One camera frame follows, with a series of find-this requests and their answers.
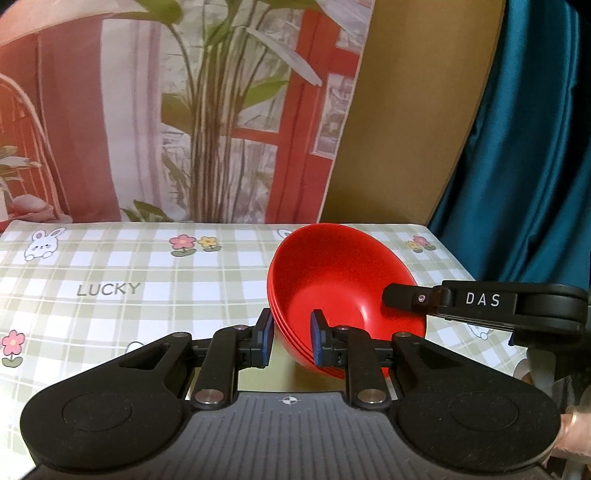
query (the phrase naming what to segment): tablecloth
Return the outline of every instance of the tablecloth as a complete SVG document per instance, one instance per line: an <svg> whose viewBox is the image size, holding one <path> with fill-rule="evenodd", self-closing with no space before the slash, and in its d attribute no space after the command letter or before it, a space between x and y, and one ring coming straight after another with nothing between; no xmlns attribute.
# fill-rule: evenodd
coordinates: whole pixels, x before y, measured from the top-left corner
<svg viewBox="0 0 591 480"><path fill-rule="evenodd" d="M13 222L0 238L6 478L33 465L18 420L37 391L171 332L209 338L253 325L268 306L274 252L299 226ZM352 226L390 248L419 285L472 279L424 226ZM509 375L525 358L506 332L429 317L426 337Z"/></svg>

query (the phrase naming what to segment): printed bunny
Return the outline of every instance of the printed bunny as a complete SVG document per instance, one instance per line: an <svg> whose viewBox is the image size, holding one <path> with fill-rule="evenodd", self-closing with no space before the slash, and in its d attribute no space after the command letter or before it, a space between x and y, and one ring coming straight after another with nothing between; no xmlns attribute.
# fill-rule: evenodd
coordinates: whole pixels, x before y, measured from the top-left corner
<svg viewBox="0 0 591 480"><path fill-rule="evenodd" d="M57 237L65 232L65 227L56 228L49 235L45 230L37 230L31 236L33 242L25 250L25 260L30 262L34 258L49 258L57 251Z"/></svg>
<svg viewBox="0 0 591 480"><path fill-rule="evenodd" d="M279 230L277 230L277 235L279 235L281 238L285 238L290 233L291 230L286 230L285 228L279 228Z"/></svg>
<svg viewBox="0 0 591 480"><path fill-rule="evenodd" d="M467 323L466 326L470 329L472 335L474 335L475 337L480 338L482 340L488 340L488 333L491 331L490 328L480 327L478 325L471 325L469 323Z"/></svg>

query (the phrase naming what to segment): stacked red bowls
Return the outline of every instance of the stacked red bowls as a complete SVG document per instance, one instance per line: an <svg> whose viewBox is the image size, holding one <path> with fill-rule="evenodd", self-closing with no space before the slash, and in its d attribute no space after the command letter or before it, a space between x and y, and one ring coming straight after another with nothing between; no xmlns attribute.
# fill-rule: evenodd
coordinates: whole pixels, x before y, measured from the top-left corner
<svg viewBox="0 0 591 480"><path fill-rule="evenodd" d="M267 296L286 350L312 370L344 378L338 368L314 364L310 313L322 309L328 324L366 330L390 340L397 332L425 336L423 315L382 304L391 283L416 285L402 261L367 233L334 223L307 225L290 233L275 252L267 276Z"/></svg>

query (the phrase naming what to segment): person's finger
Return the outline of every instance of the person's finger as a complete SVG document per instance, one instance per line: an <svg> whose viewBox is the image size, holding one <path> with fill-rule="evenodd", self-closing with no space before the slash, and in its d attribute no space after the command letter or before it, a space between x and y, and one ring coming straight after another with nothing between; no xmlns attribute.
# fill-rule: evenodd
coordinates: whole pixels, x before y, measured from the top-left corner
<svg viewBox="0 0 591 480"><path fill-rule="evenodd" d="M591 413L574 411L560 416L560 433L552 456L591 463Z"/></svg>

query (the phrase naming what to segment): screw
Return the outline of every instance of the screw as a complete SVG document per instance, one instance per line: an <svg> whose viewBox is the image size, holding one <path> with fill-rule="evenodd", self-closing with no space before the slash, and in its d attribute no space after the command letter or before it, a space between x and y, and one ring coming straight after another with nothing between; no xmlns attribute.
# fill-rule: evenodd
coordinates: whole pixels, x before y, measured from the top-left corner
<svg viewBox="0 0 591 480"><path fill-rule="evenodd" d="M366 388L357 394L357 398L363 403L375 404L386 400L386 394L377 388Z"/></svg>
<svg viewBox="0 0 591 480"><path fill-rule="evenodd" d="M216 405L223 400L223 393L213 388L205 388L195 393L195 400L205 405Z"/></svg>

